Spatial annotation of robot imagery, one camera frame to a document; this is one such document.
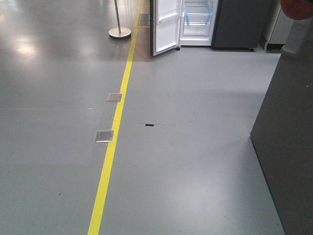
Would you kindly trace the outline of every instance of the gray floor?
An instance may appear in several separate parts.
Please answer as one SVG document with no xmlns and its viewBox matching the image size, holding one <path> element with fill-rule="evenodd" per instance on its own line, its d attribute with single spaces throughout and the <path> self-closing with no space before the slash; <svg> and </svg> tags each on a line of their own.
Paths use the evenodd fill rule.
<svg viewBox="0 0 313 235">
<path fill-rule="evenodd" d="M 137 1 L 120 4 L 132 27 Z M 107 35 L 112 2 L 0 8 L 0 233 L 86 234 L 130 40 Z M 283 235 L 249 140 L 278 59 L 151 58 L 140 29 L 100 234 Z"/>
</svg>

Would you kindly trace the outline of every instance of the metal floor plate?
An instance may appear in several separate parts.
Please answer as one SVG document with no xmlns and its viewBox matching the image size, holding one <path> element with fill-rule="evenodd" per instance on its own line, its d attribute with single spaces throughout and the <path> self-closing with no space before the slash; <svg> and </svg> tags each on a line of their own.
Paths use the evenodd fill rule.
<svg viewBox="0 0 313 235">
<path fill-rule="evenodd" d="M 96 143 L 111 143 L 114 131 L 98 131 L 96 135 Z"/>
<path fill-rule="evenodd" d="M 121 102 L 121 93 L 109 93 L 107 97 L 107 102 Z"/>
<path fill-rule="evenodd" d="M 138 26 L 150 26 L 150 14 L 140 14 Z"/>
</svg>

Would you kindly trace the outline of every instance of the gray appliance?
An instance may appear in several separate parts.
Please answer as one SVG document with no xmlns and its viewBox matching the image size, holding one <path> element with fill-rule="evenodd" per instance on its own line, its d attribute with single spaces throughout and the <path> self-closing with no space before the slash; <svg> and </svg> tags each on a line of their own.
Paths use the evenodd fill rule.
<svg viewBox="0 0 313 235">
<path fill-rule="evenodd" d="M 280 50 L 286 43 L 294 20 L 283 12 L 280 0 L 273 0 L 260 43 L 265 50 Z"/>
</svg>

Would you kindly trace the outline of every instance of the blue tape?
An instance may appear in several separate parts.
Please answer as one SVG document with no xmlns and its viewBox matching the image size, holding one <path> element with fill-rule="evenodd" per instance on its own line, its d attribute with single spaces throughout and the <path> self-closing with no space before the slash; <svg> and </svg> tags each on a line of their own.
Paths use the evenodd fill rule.
<svg viewBox="0 0 313 235">
<path fill-rule="evenodd" d="M 185 13 L 185 15 L 186 15 L 187 26 L 189 26 L 189 25 L 190 25 L 190 22 L 189 22 L 188 11 L 185 9 L 185 10 L 184 10 L 184 13 Z"/>
<path fill-rule="evenodd" d="M 212 7 L 210 9 L 209 15 L 206 18 L 206 21 L 205 21 L 206 24 L 210 23 L 212 15 L 213 15 L 213 4 L 212 4 Z"/>
</svg>

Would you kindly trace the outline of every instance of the stanchion base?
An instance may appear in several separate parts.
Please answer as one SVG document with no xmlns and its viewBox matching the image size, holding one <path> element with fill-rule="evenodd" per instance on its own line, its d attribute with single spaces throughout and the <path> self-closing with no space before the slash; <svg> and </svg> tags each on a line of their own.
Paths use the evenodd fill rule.
<svg viewBox="0 0 313 235">
<path fill-rule="evenodd" d="M 122 28 L 121 32 L 118 31 L 118 28 L 113 28 L 109 31 L 109 35 L 112 38 L 127 38 L 131 35 L 131 30 L 128 28 Z"/>
</svg>

